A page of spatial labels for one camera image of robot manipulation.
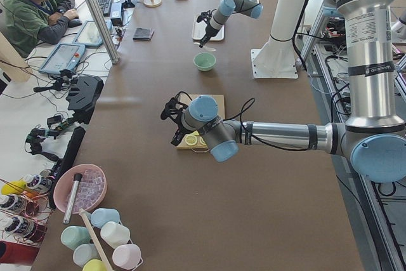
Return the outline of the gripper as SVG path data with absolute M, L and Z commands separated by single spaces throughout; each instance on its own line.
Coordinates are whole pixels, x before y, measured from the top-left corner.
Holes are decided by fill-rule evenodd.
M 209 41 L 210 38 L 215 37 L 218 34 L 219 30 L 213 27 L 210 23 L 206 26 L 206 34 L 205 36 L 199 41 L 199 47 L 203 48 L 206 43 Z
M 174 145 L 175 147 L 178 146 L 182 139 L 184 138 L 185 135 L 190 134 L 191 131 L 189 129 L 186 129 L 184 127 L 181 119 L 182 115 L 185 112 L 186 108 L 180 107 L 180 108 L 174 108 L 170 110 L 170 118 L 173 122 L 176 123 L 178 129 L 176 130 L 173 139 L 171 140 L 171 144 Z

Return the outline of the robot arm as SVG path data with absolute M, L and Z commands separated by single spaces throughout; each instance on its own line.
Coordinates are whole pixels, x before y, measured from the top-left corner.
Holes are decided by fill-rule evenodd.
M 205 34 L 199 40 L 203 48 L 226 24 L 232 14 L 241 13 L 251 18 L 259 18 L 263 10 L 260 0 L 220 0 L 218 8 L 207 10 L 197 17 L 197 22 L 205 22 Z
M 210 95 L 200 95 L 187 105 L 179 92 L 168 101 L 160 118 L 170 118 L 178 126 L 171 144 L 177 146 L 194 131 L 203 137 L 211 155 L 223 162 L 243 145 L 267 145 L 287 151 L 323 150 L 345 157 L 360 175 L 376 183 L 405 178 L 405 121 L 396 114 L 395 65 L 391 48 L 390 4 L 394 0 L 324 0 L 338 10 L 345 22 L 348 83 L 351 112 L 345 123 L 282 124 L 242 122 L 242 113 L 229 119 L 218 115 L 218 104 Z M 287 43 L 296 36 L 307 0 L 278 0 L 269 41 L 251 50 L 255 77 L 294 77 L 284 57 Z M 203 47 L 224 26 L 232 13 L 258 18 L 260 0 L 221 0 L 209 14 Z M 277 28 L 282 17 L 298 17 Z

